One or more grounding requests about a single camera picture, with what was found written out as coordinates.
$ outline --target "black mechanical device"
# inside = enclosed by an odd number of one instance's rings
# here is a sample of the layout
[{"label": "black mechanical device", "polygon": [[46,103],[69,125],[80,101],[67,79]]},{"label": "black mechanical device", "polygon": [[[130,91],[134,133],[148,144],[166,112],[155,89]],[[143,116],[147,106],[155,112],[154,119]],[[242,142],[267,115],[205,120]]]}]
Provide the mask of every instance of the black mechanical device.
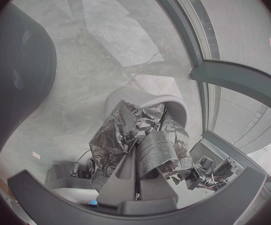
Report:
[{"label": "black mechanical device", "polygon": [[179,171],[178,178],[186,182],[189,190],[205,188],[217,191],[225,186],[228,178],[237,170],[237,163],[231,157],[226,157],[218,166],[213,159],[202,156],[199,163],[189,170]]}]

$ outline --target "concrete floor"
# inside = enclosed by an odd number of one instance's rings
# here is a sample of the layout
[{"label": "concrete floor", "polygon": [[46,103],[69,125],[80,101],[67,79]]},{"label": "concrete floor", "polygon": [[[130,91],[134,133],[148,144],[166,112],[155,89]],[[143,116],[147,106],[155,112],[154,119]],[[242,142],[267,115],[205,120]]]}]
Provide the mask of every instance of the concrete floor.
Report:
[{"label": "concrete floor", "polygon": [[199,141],[202,112],[197,82],[189,76],[192,61],[156,0],[13,3],[51,36],[57,72],[46,100],[3,148],[0,176],[7,179],[27,169],[44,182],[52,164],[78,159],[105,120],[106,99],[124,86],[181,97],[189,108],[191,148]]}]

